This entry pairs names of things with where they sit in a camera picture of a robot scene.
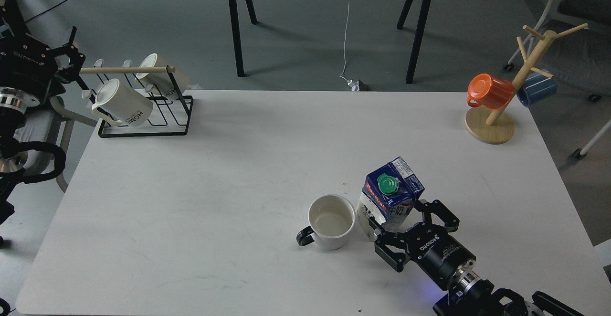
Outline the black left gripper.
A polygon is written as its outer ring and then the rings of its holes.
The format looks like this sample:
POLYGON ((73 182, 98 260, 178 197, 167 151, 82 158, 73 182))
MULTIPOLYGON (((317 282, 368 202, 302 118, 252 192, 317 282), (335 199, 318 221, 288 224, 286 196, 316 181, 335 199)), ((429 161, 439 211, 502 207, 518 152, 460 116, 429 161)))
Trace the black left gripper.
POLYGON ((76 82, 81 90, 90 90, 79 73, 85 62, 74 40, 78 29, 70 27, 67 42, 57 48, 26 34, 4 37, 0 41, 0 85, 24 92, 29 104, 44 104, 48 98, 53 76, 60 83, 76 82), (68 57, 68 65, 58 69, 55 57, 68 57))

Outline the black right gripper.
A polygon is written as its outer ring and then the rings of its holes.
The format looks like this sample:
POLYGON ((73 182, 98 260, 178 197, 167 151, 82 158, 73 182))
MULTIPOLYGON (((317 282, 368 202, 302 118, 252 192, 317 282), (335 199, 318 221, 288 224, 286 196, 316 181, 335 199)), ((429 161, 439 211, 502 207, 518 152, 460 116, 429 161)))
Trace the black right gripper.
POLYGON ((443 291, 456 284, 456 269, 476 256, 449 233, 457 231, 460 220, 440 200, 417 201, 414 208, 421 212, 422 221, 407 231, 385 231, 373 216, 369 226, 380 231, 374 241, 375 253, 398 273, 407 262, 415 262, 443 291), (435 215, 443 225, 432 222, 435 215))

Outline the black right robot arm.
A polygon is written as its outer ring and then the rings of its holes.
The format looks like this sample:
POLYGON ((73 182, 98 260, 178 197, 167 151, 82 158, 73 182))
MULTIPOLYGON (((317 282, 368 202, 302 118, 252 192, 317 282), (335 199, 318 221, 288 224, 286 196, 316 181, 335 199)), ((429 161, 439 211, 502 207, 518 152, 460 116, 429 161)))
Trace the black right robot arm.
POLYGON ((375 252, 397 272, 413 261, 445 291, 433 306, 439 316, 578 316, 579 312, 537 291, 532 301, 517 292, 495 289, 474 271, 476 257, 453 236, 460 220, 440 200, 417 201, 421 222, 404 232, 391 232, 373 216, 369 226, 379 231, 375 252))

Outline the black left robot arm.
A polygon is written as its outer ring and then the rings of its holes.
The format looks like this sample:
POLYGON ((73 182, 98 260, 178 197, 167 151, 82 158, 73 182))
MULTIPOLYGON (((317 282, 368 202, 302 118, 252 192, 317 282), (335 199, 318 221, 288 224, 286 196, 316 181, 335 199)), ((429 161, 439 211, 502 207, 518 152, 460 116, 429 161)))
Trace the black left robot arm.
POLYGON ((79 73, 85 55, 74 43, 76 27, 68 41, 50 48, 28 33, 1 40, 1 220, 14 213, 8 198, 19 183, 39 183, 61 175, 67 155, 61 147, 43 141, 18 141, 14 135, 26 124, 26 111, 43 105, 49 98, 53 83, 78 83, 89 90, 79 73), (24 168, 29 151, 48 153, 54 158, 49 173, 27 176, 24 168))

